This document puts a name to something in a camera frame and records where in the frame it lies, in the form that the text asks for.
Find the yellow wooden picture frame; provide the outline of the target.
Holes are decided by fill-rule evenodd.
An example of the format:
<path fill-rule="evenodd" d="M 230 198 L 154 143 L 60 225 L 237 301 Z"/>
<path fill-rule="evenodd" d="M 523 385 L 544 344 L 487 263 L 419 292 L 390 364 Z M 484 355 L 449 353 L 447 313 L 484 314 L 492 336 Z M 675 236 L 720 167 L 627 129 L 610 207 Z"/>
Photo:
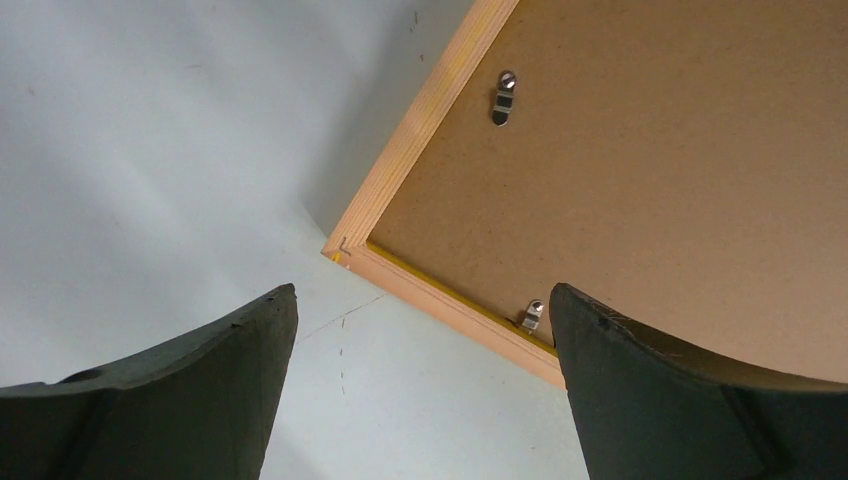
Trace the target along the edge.
<path fill-rule="evenodd" d="M 516 6 L 514 1 L 472 4 L 321 253 L 534 376 L 565 389 L 553 346 L 519 330 L 369 239 Z"/>

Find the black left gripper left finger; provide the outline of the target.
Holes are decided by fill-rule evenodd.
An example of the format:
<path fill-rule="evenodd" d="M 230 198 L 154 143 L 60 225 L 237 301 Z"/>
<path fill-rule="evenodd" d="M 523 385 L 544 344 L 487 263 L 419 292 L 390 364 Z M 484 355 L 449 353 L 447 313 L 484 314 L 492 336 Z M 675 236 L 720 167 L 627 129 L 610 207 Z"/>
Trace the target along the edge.
<path fill-rule="evenodd" d="M 57 383 L 1 391 L 5 479 L 256 479 L 298 328 L 278 286 Z"/>

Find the brown cardboard backing board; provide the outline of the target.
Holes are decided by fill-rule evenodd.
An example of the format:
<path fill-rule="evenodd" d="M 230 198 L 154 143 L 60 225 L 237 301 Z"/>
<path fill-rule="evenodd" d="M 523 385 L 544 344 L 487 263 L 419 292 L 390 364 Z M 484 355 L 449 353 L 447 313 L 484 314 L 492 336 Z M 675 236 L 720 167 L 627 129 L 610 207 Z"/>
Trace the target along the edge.
<path fill-rule="evenodd" d="M 847 5 L 522 1 L 370 239 L 503 317 L 563 282 L 843 382 Z"/>

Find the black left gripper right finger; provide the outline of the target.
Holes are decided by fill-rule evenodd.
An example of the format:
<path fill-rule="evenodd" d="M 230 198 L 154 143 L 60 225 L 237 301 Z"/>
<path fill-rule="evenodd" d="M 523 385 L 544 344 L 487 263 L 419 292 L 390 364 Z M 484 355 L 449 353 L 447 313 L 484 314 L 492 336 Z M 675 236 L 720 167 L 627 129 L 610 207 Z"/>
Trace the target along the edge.
<path fill-rule="evenodd" d="M 843 479 L 847 387 L 741 362 L 550 295 L 554 346 L 593 479 Z"/>

